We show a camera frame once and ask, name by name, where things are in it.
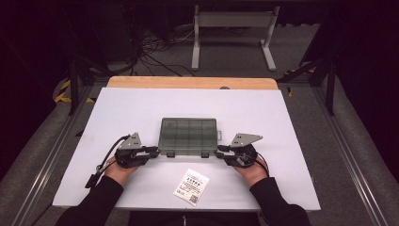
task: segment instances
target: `white table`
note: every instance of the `white table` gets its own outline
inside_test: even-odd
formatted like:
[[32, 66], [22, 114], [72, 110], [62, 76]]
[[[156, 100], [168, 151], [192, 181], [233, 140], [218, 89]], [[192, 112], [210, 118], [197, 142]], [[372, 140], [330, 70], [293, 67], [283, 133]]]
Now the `white table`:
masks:
[[[84, 186], [114, 142], [138, 132], [142, 145], [156, 146], [164, 117], [216, 118], [219, 144], [235, 133], [262, 135], [254, 147], [267, 160], [270, 175], [289, 203], [319, 210], [303, 154], [278, 89], [120, 89], [104, 88], [91, 113], [54, 199], [74, 206], [88, 194]], [[188, 169], [210, 178], [197, 207], [172, 193]], [[116, 204], [125, 209], [259, 211], [241, 176], [211, 156], [159, 155], [135, 172]]]

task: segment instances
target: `clear plastic box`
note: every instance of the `clear plastic box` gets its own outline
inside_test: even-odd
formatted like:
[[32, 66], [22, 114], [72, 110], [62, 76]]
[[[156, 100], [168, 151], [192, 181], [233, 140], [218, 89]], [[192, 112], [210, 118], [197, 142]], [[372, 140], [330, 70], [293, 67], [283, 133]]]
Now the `clear plastic box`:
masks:
[[216, 119], [163, 118], [158, 149], [168, 157], [209, 157], [217, 150]]

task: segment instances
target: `metal frame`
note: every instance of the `metal frame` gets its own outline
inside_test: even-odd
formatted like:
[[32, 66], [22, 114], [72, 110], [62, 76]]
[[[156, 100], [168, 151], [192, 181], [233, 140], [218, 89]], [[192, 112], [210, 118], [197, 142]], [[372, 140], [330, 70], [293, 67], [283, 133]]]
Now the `metal frame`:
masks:
[[269, 71], [274, 72], [276, 70], [276, 64], [270, 53], [269, 44], [278, 16], [279, 7], [274, 7], [273, 11], [263, 12], [200, 12], [199, 6], [196, 6], [194, 13], [195, 38], [191, 69], [197, 71], [200, 68], [200, 27], [240, 26], [267, 28], [267, 35], [260, 43]]
[[382, 214], [381, 209], [379, 208], [378, 203], [373, 195], [373, 192], [364, 177], [363, 173], [360, 170], [358, 162], [356, 161], [355, 156], [352, 154], [348, 143], [346, 142], [343, 133], [341, 131], [340, 126], [336, 122], [335, 118], [329, 114], [329, 111], [326, 107], [324, 107], [325, 97], [323, 91], [320, 88], [313, 88], [313, 94], [315, 95], [319, 105], [323, 109], [324, 115], [326, 116], [327, 122], [330, 125], [334, 137], [336, 138], [339, 146], [340, 155], [343, 158], [343, 162], [345, 163], [349, 174], [352, 177], [353, 183], [355, 184], [356, 189], [366, 207], [366, 210], [370, 216], [374, 225], [388, 225], [388, 222], [385, 220], [384, 215]]
[[85, 100], [88, 98], [88, 95], [91, 92], [91, 87], [85, 86], [83, 87], [83, 91], [81, 93], [79, 105], [76, 107], [76, 111], [70, 115], [65, 121], [58, 138], [56, 139], [56, 143], [54, 144], [52, 150], [49, 152], [46, 161], [44, 162], [38, 176], [35, 179], [34, 184], [32, 185], [29, 193], [27, 194], [23, 205], [18, 211], [17, 216], [15, 217], [12, 225], [25, 225], [29, 220], [30, 215], [32, 214], [33, 209], [39, 201], [40, 195], [43, 192], [44, 188], [47, 185], [48, 180], [53, 172], [54, 167], [56, 166], [56, 162], [61, 154], [61, 151], [66, 143], [66, 139], [69, 136], [69, 133], [73, 127], [74, 122], [77, 120], [79, 113], [82, 109]]

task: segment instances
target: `hand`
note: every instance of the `hand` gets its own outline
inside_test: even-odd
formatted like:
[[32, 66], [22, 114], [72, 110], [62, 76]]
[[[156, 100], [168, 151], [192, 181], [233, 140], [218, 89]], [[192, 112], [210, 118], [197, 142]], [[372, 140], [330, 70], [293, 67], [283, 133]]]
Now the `hand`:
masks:
[[120, 165], [118, 165], [118, 163], [116, 161], [117, 160], [115, 159], [115, 156], [106, 160], [107, 163], [112, 163], [112, 164], [105, 170], [104, 175], [114, 179], [121, 186], [124, 186], [124, 184], [126, 184], [127, 179], [129, 178], [130, 174], [132, 174], [134, 171], [136, 171], [138, 169], [138, 167], [125, 169], [125, 168], [121, 167]]
[[[257, 156], [256, 160], [266, 166], [266, 163], [259, 156]], [[244, 180], [249, 187], [252, 187], [253, 185], [255, 185], [255, 183], [267, 177], [264, 168], [256, 162], [246, 169], [236, 167], [234, 167], [234, 169], [237, 170], [244, 177]]]

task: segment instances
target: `white card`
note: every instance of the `white card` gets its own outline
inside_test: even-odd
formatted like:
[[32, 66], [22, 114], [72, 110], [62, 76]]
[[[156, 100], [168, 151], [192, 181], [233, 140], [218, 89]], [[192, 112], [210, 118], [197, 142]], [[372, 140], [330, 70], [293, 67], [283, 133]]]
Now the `white card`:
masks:
[[183, 179], [177, 186], [173, 194], [182, 200], [197, 206], [200, 200], [200, 196], [208, 185], [209, 178], [188, 169]]

